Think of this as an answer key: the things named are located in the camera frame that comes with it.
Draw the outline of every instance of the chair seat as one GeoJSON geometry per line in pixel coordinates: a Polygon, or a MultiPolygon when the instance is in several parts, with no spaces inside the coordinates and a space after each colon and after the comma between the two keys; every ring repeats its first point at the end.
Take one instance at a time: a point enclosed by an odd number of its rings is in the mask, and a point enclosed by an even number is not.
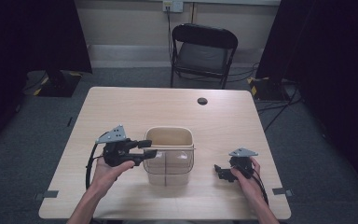
{"type": "Polygon", "coordinates": [[[184,43],[175,66],[179,69],[200,70],[214,74],[225,73],[227,49],[184,43]]]}

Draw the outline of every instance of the hand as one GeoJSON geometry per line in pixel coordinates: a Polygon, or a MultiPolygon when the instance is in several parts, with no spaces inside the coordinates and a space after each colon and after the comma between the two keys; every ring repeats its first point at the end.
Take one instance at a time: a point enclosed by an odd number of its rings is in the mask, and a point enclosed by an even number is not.
{"type": "MultiPolygon", "coordinates": [[[[251,161],[255,171],[260,174],[260,165],[258,162],[252,157],[251,161]]],[[[269,209],[267,203],[264,201],[261,188],[255,182],[255,180],[253,178],[246,179],[246,177],[235,168],[231,168],[231,173],[238,178],[243,194],[248,200],[249,205],[255,210],[255,215],[257,216],[258,222],[260,224],[279,224],[277,218],[269,209]]],[[[260,180],[260,176],[254,175],[254,177],[260,180]]]]}
{"type": "Polygon", "coordinates": [[[112,187],[117,178],[135,165],[133,161],[126,161],[119,166],[111,167],[104,161],[104,158],[97,160],[94,177],[91,185],[83,194],[77,204],[74,213],[69,218],[67,224],[88,224],[94,214],[95,208],[107,191],[112,187]]]}
{"type": "MultiPolygon", "coordinates": [[[[250,159],[254,166],[255,171],[258,174],[260,174],[260,165],[253,157],[251,157],[250,159]]],[[[243,194],[245,195],[249,203],[253,203],[254,201],[260,199],[264,200],[263,194],[261,192],[261,188],[258,186],[258,184],[255,182],[253,178],[247,179],[236,168],[231,168],[231,173],[238,178],[243,194]]],[[[260,180],[259,179],[260,177],[258,175],[254,174],[254,177],[260,180]]]]}
{"type": "Polygon", "coordinates": [[[133,161],[125,161],[119,166],[111,167],[104,161],[104,158],[97,160],[94,177],[90,187],[96,188],[101,198],[106,195],[107,191],[112,187],[117,178],[128,169],[135,165],[133,161]]]}

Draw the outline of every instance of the forearm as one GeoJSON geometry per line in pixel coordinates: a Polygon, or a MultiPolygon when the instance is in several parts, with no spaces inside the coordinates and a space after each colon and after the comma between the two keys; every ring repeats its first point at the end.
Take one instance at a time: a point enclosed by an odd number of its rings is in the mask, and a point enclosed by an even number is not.
{"type": "Polygon", "coordinates": [[[83,194],[83,197],[78,203],[74,213],[67,221],[67,224],[89,224],[101,198],[101,193],[99,193],[93,187],[90,187],[83,194]]]}
{"type": "Polygon", "coordinates": [[[251,206],[255,210],[255,214],[260,224],[279,224],[279,221],[264,200],[253,200],[251,206]]]}

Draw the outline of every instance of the beige plastic bin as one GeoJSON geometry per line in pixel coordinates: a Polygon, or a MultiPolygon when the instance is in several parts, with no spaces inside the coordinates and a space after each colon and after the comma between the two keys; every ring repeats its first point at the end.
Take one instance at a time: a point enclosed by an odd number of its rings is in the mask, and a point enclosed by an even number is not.
{"type": "Polygon", "coordinates": [[[145,134],[157,149],[156,158],[144,161],[152,185],[185,185],[194,164],[193,134],[182,127],[154,127],[145,134]]]}

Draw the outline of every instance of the wooden table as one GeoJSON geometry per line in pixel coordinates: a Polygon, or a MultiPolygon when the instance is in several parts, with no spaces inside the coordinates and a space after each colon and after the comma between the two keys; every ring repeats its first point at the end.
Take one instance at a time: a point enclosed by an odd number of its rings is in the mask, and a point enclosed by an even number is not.
{"type": "Polygon", "coordinates": [[[44,199],[39,216],[71,216],[85,192],[85,166],[95,139],[118,124],[132,140],[143,140],[154,126],[188,128],[194,136],[195,163],[184,186],[150,185],[142,165],[130,169],[100,201],[95,218],[255,219],[237,183],[220,180],[213,168],[228,168],[228,153],[238,147],[259,153],[256,159],[272,212],[278,219],[291,216],[285,195],[272,192],[282,183],[248,91],[114,87],[90,89],[48,188],[58,196],[44,199]],[[208,104],[199,105],[200,97],[208,104]]]}

